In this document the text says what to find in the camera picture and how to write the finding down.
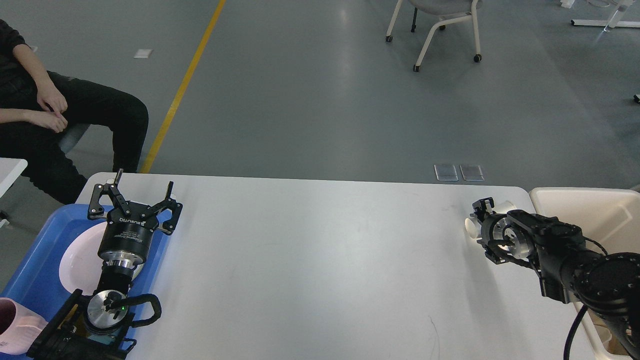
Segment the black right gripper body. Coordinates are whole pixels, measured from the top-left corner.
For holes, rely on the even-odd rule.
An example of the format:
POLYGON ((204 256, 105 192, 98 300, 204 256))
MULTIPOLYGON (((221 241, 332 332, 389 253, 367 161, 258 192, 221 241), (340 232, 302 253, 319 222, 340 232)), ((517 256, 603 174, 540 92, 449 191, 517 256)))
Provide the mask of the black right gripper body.
POLYGON ((528 235, 519 229, 507 214, 496 214, 496 219, 481 223, 480 245, 485 248, 502 248, 511 262, 528 262, 534 246, 528 235))

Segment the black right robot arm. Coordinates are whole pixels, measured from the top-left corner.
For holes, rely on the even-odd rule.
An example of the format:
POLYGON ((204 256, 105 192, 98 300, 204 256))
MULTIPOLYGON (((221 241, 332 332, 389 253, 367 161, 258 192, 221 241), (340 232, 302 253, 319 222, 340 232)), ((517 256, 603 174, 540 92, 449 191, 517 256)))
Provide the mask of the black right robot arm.
POLYGON ((532 269, 541 294, 564 304, 581 302, 563 349, 570 349, 578 326, 592 311, 608 327, 633 360, 639 358, 639 255, 587 248, 588 238, 574 224, 522 209, 496 211, 494 199, 472 205, 466 220, 469 237, 494 264, 532 269))

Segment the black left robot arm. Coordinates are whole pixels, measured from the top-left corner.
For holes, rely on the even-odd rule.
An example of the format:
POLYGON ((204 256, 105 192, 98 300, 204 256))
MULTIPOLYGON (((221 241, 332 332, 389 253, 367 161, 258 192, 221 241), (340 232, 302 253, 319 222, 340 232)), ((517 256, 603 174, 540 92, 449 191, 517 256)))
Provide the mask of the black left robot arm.
POLYGON ((125 360, 137 340, 130 329, 146 327, 162 316, 155 294, 130 295, 134 273, 147 262, 155 234, 172 235, 183 209, 167 184, 154 205, 126 200, 119 191, 122 171, 112 183, 96 184, 87 208, 89 220, 103 220, 97 250, 102 262, 96 289, 76 289, 35 338, 26 356, 35 360, 125 360))

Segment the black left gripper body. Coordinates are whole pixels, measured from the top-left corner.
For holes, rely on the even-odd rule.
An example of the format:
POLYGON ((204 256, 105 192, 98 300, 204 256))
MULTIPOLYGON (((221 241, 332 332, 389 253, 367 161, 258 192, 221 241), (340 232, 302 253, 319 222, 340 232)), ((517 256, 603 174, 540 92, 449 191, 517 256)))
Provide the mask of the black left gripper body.
POLYGON ((109 266, 137 268, 150 253, 154 231, 159 221, 154 215, 142 216, 112 209, 106 216, 106 228, 97 255, 109 266))

